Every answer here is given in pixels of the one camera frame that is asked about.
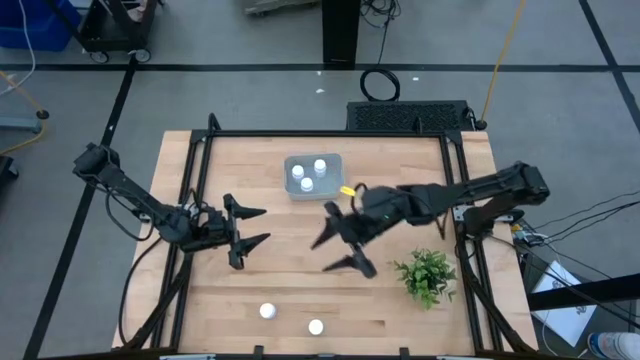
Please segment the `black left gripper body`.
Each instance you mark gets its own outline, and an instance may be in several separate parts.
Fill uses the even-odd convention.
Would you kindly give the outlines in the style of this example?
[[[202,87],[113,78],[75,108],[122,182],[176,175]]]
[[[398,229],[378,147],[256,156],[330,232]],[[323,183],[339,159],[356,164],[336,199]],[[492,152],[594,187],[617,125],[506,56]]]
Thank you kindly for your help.
[[[224,209],[222,210],[201,203],[196,210],[196,217],[204,214],[206,220],[201,225],[192,226],[192,239],[187,243],[187,252],[193,253],[207,249],[214,249],[228,245],[229,265],[235,270],[244,268],[243,255],[241,254],[239,231],[234,217],[234,206],[237,204],[231,194],[223,196]]]

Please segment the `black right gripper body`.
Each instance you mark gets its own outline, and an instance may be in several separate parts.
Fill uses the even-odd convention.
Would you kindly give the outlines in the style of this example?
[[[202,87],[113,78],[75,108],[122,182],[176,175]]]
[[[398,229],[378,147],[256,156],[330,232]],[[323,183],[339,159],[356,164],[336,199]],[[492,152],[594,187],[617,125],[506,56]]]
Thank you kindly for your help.
[[[377,275],[377,269],[366,257],[363,247],[405,219],[403,207],[407,205],[407,198],[393,188],[376,187],[362,194],[362,202],[360,210],[349,214],[344,214],[333,201],[326,202],[324,208],[326,218],[338,221],[337,235],[351,248],[351,255],[362,258],[361,274],[371,279]]]

